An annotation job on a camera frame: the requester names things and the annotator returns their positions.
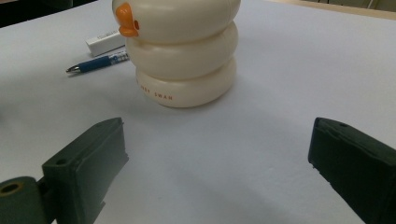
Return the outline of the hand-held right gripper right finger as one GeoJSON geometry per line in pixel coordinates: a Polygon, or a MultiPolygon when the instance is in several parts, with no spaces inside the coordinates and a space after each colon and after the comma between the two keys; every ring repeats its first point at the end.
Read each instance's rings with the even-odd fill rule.
{"type": "Polygon", "coordinates": [[[396,149],[343,122],[317,118],[308,161],[365,224],[396,224],[396,149]]]}

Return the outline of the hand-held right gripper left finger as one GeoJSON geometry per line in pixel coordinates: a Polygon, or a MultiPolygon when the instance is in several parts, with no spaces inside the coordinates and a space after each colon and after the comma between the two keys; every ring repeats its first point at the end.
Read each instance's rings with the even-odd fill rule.
{"type": "Polygon", "coordinates": [[[94,124],[42,165],[59,204],[58,224],[93,224],[112,181],[129,160],[120,118],[94,124]]]}

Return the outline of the blue pen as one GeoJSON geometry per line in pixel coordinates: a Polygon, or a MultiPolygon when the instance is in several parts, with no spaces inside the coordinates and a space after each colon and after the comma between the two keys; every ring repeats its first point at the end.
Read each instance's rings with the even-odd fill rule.
{"type": "Polygon", "coordinates": [[[65,70],[67,74],[83,74],[91,71],[102,69],[117,63],[126,62],[129,60],[128,53],[120,51],[110,55],[102,56],[84,63],[73,65],[65,70]]]}

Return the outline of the cream duck pen holder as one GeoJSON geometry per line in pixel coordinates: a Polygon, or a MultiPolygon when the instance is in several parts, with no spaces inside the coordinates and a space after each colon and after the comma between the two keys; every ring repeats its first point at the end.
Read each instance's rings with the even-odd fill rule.
{"type": "Polygon", "coordinates": [[[207,104],[231,88],[241,0],[112,0],[138,86],[170,107],[207,104]]]}

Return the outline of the white table mat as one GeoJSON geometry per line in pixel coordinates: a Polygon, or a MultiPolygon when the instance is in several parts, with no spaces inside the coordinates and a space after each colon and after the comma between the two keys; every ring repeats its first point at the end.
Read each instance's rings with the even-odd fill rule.
{"type": "Polygon", "coordinates": [[[66,74],[115,28],[110,0],[0,29],[0,182],[120,117],[130,159],[96,224],[362,224],[307,153],[318,117],[396,148],[396,21],[244,0],[235,22],[235,83],[189,109],[130,63],[66,74]]]}

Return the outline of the wooden table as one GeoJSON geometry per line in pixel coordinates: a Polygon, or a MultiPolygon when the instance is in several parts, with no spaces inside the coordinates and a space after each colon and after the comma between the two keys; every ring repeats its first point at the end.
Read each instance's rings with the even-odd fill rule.
{"type": "Polygon", "coordinates": [[[338,6],[338,5],[316,3],[316,2],[309,2],[303,0],[267,0],[267,1],[396,21],[396,12],[385,11],[385,10],[338,6]]]}

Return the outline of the black curtain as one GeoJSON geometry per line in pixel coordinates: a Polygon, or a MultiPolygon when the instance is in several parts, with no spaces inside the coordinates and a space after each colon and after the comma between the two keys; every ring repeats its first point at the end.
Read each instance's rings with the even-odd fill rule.
{"type": "Polygon", "coordinates": [[[0,28],[95,1],[97,0],[0,0],[0,28]]]}

